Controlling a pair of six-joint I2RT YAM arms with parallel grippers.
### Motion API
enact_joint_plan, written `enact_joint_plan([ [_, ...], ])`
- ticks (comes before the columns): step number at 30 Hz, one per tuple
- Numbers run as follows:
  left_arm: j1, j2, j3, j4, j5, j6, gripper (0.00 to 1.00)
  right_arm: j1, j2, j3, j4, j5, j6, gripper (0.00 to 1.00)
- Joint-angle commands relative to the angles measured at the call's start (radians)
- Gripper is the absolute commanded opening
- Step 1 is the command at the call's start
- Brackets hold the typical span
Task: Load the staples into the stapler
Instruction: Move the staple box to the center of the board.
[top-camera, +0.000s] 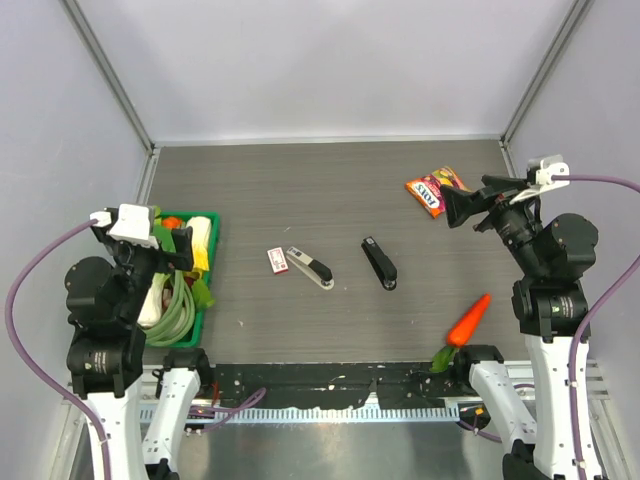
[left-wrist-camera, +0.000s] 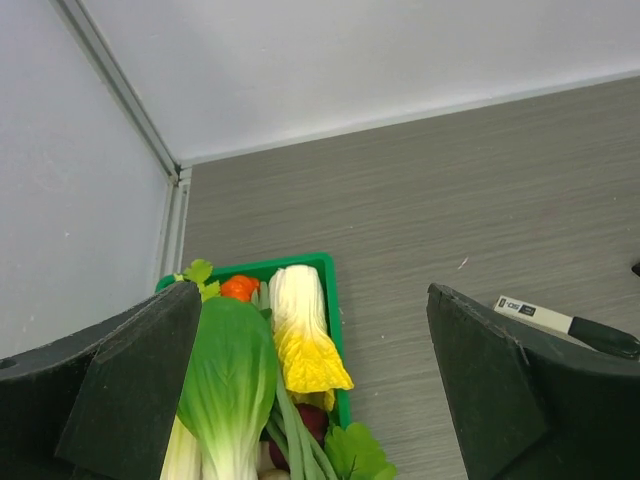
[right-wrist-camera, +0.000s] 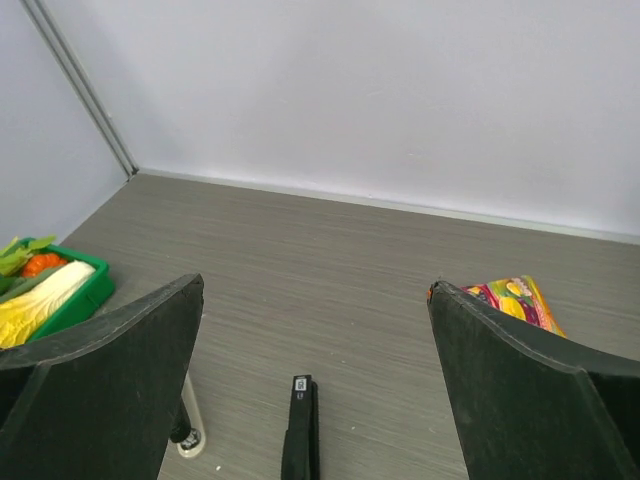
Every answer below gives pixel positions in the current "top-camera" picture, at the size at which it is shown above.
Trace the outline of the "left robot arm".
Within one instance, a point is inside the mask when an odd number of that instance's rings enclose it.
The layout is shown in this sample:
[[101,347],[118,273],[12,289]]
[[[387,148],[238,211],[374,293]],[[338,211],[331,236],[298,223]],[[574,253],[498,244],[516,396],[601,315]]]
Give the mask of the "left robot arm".
[[89,425],[97,479],[176,479],[177,455],[192,401],[205,397],[213,372],[203,349],[170,352],[158,379],[158,404],[147,431],[140,428],[146,335],[137,323],[157,273],[193,265],[191,228],[175,230],[173,252],[116,240],[112,225],[92,231],[112,256],[87,257],[65,277],[74,328],[67,354],[74,402]]

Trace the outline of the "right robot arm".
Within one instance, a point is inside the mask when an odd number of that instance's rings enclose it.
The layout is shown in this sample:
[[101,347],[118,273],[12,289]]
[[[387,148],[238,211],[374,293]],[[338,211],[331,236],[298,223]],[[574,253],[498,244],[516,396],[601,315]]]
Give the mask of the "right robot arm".
[[530,357],[536,410],[525,406],[492,346],[459,351],[453,386],[477,393],[487,407],[504,449],[504,478],[601,479],[587,402],[589,306],[580,283],[595,263],[598,231],[577,214],[542,224],[541,196],[567,186],[564,177],[486,175],[482,182],[475,192],[442,187],[447,222],[456,228],[483,214],[475,230],[495,231],[523,272],[512,305]]

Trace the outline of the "red white staple box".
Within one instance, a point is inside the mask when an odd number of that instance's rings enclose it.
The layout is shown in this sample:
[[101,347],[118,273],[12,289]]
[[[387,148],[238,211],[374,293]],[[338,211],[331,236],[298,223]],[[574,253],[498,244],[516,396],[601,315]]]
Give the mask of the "red white staple box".
[[275,275],[285,273],[289,270],[285,252],[281,247],[269,249],[267,256]]

